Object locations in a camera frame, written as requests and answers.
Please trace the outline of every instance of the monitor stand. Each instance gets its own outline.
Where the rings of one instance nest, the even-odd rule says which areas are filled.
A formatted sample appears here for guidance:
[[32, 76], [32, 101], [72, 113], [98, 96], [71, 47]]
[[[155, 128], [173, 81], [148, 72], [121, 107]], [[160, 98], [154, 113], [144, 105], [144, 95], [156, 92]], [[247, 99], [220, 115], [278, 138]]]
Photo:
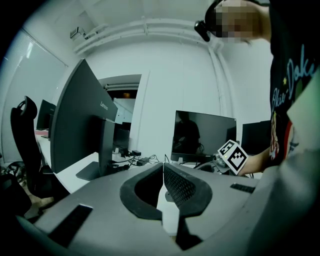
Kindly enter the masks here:
[[81, 171], [79, 171], [76, 175], [77, 178], [86, 180], [88, 182], [93, 181], [97, 178], [100, 178], [100, 169], [98, 162], [91, 162], [86, 167], [84, 167]]

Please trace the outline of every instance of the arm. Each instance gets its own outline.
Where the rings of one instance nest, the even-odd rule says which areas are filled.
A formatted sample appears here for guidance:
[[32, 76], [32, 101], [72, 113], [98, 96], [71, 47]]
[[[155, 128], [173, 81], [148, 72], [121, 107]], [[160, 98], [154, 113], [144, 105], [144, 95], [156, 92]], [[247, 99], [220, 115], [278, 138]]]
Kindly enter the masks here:
[[270, 147], [268, 147], [265, 151], [261, 152], [260, 154], [250, 156], [238, 175], [243, 176], [246, 174], [263, 172], [267, 166], [267, 162], [269, 159], [269, 151]]

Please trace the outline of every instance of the black mesh chair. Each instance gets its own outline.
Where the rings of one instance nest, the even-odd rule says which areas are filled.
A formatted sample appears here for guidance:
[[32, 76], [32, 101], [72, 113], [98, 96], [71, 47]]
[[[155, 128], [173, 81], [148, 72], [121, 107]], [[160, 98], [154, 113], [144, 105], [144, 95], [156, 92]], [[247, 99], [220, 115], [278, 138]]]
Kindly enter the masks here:
[[48, 165], [41, 167], [41, 153], [34, 128], [37, 112], [36, 104], [25, 96], [24, 101], [11, 110], [11, 129], [25, 165], [26, 183], [30, 193], [41, 199], [54, 197], [56, 201], [65, 197], [68, 192]]

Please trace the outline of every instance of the chair backrest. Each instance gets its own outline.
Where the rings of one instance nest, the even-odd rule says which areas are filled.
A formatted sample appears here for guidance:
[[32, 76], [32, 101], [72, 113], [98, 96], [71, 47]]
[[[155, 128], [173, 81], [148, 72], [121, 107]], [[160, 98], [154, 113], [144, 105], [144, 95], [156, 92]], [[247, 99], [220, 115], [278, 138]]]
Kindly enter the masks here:
[[36, 189], [41, 166], [41, 154], [36, 141], [34, 119], [36, 104], [27, 96], [18, 107], [11, 110], [11, 129], [16, 147], [25, 165], [26, 182], [30, 193]]

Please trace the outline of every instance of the desk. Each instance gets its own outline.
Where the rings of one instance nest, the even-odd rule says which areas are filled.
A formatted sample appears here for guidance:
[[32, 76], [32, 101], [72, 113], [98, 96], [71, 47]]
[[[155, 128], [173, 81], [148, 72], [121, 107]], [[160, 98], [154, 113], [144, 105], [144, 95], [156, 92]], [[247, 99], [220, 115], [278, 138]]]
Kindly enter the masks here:
[[[51, 168], [50, 141], [47, 138], [41, 137], [41, 135], [36, 135], [35, 138], [39, 144], [41, 154], [43, 155], [45, 161]], [[120, 154], [113, 154], [112, 160], [120, 162], [120, 161], [124, 161], [124, 158], [121, 157]], [[60, 183], [65, 187], [65, 189], [70, 194], [72, 194], [78, 189], [82, 188], [87, 183], [89, 183], [89, 181], [87, 180], [78, 178], [76, 174], [91, 162], [98, 162], [98, 161], [99, 161], [99, 154], [93, 153], [81, 159], [80, 161], [74, 163], [73, 165], [69, 166], [63, 171], [60, 171], [59, 173], [55, 173], [54, 175], [57, 177]], [[128, 164], [128, 162], [119, 163], [119, 166], [126, 165], [126, 164]], [[133, 168], [136, 168], [136, 166], [132, 165], [130, 167], [130, 169], [133, 169]], [[166, 192], [167, 192], [167, 188], [163, 184], [159, 193], [158, 204], [156, 208], [162, 212], [162, 225], [165, 231], [170, 236], [175, 236], [177, 234], [177, 229], [178, 229], [179, 209], [173, 202], [168, 202], [166, 200], [166, 197], [165, 197]]]

